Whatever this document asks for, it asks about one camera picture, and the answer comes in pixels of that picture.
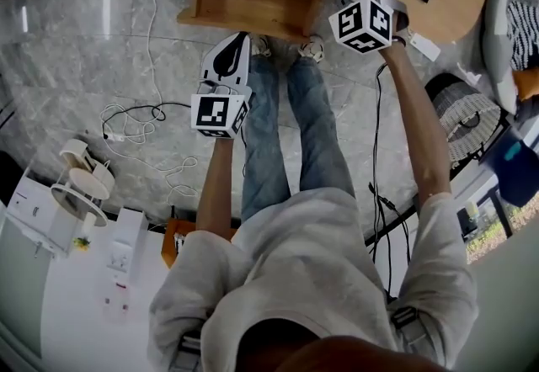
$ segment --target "marble floor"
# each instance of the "marble floor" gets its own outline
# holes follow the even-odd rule
[[[202,57],[212,44],[230,34],[223,29],[177,24],[176,14],[188,5],[189,0],[157,0],[150,49],[156,65],[156,83],[165,101],[189,102],[198,86]],[[374,208],[367,187],[371,180],[375,127],[374,74],[381,58],[376,54],[358,58],[337,46],[328,27],[330,11],[334,11],[332,0],[324,0],[314,30],[327,42],[326,59],[320,67],[337,118],[340,144],[354,180],[361,224],[371,231]],[[158,101],[146,52],[152,13],[152,0],[0,0],[0,102],[3,106],[13,100],[17,106],[15,115],[0,130],[0,148],[20,165],[32,161],[36,172],[56,179],[61,171],[57,155],[61,146],[68,138],[82,138],[98,159],[111,161],[116,175],[113,197],[105,207],[117,210],[126,205],[164,221],[170,208],[166,204],[169,188],[163,174],[112,153],[101,137],[99,121],[107,104],[130,107]],[[282,41],[274,41],[274,47],[275,62],[285,72],[296,47]],[[488,92],[478,50],[478,26],[462,40],[441,49],[436,63],[415,49],[408,49],[422,80],[426,82],[442,71],[458,73],[456,64],[460,62],[466,69],[483,73],[479,87]],[[300,138],[286,99],[284,80],[282,85],[280,139],[291,189],[297,191]],[[404,209],[415,194],[415,186],[395,89],[386,73],[382,75],[382,91],[380,192]],[[189,128],[187,109],[166,108],[166,114],[166,121],[157,125],[146,144],[124,141],[110,146],[118,153],[160,168],[174,167],[186,157],[196,157],[196,167],[187,167],[169,180],[200,192],[212,141]],[[121,116],[117,116],[113,125],[121,129],[122,123]],[[243,183],[241,141],[235,144],[234,152],[232,208],[238,216]],[[173,194],[170,202],[195,210],[198,199]]]

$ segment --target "white t-shirt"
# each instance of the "white t-shirt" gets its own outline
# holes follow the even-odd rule
[[[420,312],[428,343],[419,353],[451,367],[478,314],[451,195],[424,204],[399,298],[389,306],[358,220],[355,199],[327,188],[261,210],[232,243],[190,233],[150,307],[154,367],[168,370],[180,338],[203,326],[203,370],[233,372],[243,334],[272,318],[318,337],[354,336],[405,351],[391,321],[403,306]]]

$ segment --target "black and white marker cube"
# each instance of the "black and white marker cube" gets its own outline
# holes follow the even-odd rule
[[[393,10],[375,0],[360,0],[329,17],[335,40],[361,54],[389,47]]]
[[[249,111],[249,96],[191,95],[191,128],[208,137],[233,139]]]

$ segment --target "small yellow object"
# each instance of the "small yellow object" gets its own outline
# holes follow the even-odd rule
[[[80,249],[81,251],[87,251],[90,248],[90,241],[87,237],[77,237],[73,239],[73,244],[75,245],[76,249]]]

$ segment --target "shoe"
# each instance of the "shoe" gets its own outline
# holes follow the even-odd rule
[[[271,56],[270,43],[267,35],[251,34],[251,55]]]
[[[324,57],[323,40],[319,35],[311,35],[310,41],[301,45],[297,52],[302,57],[312,58],[318,64]]]

